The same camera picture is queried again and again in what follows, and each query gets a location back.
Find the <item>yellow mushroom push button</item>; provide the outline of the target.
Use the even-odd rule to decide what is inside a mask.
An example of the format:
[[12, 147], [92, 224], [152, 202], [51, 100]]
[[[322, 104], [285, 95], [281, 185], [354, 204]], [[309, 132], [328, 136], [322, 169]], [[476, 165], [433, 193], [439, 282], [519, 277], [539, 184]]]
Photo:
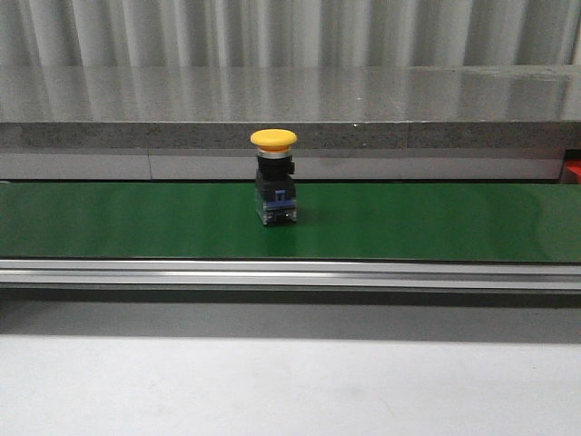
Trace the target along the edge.
[[286, 129], [262, 129], [251, 135], [257, 147], [255, 177], [257, 214], [264, 226], [297, 222], [295, 164], [291, 147], [298, 136]]

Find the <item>green conveyor belt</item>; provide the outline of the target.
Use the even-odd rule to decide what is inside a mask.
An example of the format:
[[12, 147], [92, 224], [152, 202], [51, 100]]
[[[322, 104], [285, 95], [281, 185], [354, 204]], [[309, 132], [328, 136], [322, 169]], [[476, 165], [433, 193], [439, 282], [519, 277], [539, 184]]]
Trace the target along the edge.
[[580, 188], [301, 183], [264, 226], [241, 183], [4, 182], [5, 258], [306, 258], [578, 263]]

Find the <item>grey granite counter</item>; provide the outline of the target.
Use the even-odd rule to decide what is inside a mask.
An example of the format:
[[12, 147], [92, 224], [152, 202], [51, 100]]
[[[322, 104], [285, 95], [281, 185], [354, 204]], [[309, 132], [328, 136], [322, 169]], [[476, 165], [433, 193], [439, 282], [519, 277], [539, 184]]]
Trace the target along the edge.
[[248, 180], [267, 128], [298, 135], [300, 180], [558, 180], [580, 155], [580, 70], [1, 70], [5, 180]]

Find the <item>red plastic tray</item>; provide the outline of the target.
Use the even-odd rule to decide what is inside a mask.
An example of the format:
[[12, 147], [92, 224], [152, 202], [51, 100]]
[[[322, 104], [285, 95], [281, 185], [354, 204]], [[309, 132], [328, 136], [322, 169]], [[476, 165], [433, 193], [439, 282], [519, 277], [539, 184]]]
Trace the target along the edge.
[[564, 162], [560, 181], [567, 184], [581, 184], [581, 160], [567, 160]]

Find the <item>white pleated curtain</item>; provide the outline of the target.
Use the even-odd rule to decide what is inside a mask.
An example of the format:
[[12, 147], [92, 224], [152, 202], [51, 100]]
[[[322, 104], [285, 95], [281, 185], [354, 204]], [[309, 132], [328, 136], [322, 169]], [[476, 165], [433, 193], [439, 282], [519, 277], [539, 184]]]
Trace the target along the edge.
[[4, 65], [578, 64], [577, 1], [4, 1]]

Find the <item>aluminium conveyor rail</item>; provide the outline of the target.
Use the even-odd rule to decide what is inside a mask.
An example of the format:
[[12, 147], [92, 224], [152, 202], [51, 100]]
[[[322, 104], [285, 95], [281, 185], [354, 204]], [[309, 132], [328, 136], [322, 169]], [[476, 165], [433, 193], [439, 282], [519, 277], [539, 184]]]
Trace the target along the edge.
[[572, 293], [580, 290], [580, 268], [574, 264], [523, 263], [3, 259], [1, 284], [88, 289], [135, 286]]

